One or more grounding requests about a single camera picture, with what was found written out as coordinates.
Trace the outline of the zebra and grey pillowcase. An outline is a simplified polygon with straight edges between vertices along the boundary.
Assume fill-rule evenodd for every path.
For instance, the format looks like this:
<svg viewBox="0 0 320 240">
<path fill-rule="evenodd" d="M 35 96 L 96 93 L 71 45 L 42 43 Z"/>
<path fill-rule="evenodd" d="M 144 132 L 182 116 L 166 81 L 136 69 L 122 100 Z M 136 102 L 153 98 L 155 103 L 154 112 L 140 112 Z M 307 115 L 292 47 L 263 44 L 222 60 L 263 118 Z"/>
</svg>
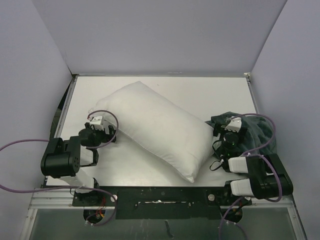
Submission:
<svg viewBox="0 0 320 240">
<path fill-rule="evenodd" d="M 247 127 L 247 133 L 240 145 L 242 153 L 257 153 L 270 155 L 277 153 L 274 122 L 267 116 L 258 113 L 238 114 L 226 112 L 212 116 L 205 123 L 213 127 L 216 123 L 228 124 L 231 119 L 241 118 L 242 127 Z"/>
</svg>

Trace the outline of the white pillow insert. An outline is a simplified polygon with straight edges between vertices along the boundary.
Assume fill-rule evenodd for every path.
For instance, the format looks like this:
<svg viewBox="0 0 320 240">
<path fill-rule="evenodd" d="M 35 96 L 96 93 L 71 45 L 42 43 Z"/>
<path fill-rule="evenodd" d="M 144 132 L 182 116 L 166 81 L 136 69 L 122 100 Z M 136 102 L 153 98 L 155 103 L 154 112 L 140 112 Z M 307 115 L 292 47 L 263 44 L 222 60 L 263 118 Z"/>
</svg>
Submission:
<svg viewBox="0 0 320 240">
<path fill-rule="evenodd" d="M 89 113 L 118 124 L 124 135 L 190 183 L 213 154 L 213 128 L 140 81 L 100 99 Z"/>
</svg>

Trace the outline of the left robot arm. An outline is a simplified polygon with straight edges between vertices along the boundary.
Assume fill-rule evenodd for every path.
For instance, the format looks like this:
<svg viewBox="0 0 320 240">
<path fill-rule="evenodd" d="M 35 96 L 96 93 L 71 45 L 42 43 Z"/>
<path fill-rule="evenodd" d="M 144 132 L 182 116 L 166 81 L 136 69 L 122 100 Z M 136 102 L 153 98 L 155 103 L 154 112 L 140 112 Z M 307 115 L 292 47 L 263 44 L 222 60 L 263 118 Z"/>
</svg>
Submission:
<svg viewBox="0 0 320 240">
<path fill-rule="evenodd" d="M 117 129 L 112 125 L 85 123 L 78 135 L 67 140 L 60 137 L 49 141 L 41 159 L 40 169 L 44 176 L 61 180 L 75 187 L 77 194 L 95 206 L 100 203 L 102 193 L 98 181 L 85 173 L 83 168 L 95 167 L 99 162 L 98 147 L 114 143 Z"/>
</svg>

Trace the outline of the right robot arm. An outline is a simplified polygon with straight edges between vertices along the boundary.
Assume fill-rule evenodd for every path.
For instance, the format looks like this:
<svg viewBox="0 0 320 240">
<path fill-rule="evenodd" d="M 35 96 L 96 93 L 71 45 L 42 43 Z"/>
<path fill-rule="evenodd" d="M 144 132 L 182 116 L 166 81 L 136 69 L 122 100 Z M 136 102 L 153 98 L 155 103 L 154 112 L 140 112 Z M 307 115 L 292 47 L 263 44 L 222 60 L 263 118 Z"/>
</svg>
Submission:
<svg viewBox="0 0 320 240">
<path fill-rule="evenodd" d="M 272 131 L 262 131 L 240 121 L 237 124 L 216 122 L 212 148 L 219 167 L 228 173 L 243 174 L 222 192 L 223 200 L 235 204 L 241 196 L 275 202 L 291 195 L 293 183 L 272 144 L 263 146 Z"/>
</svg>

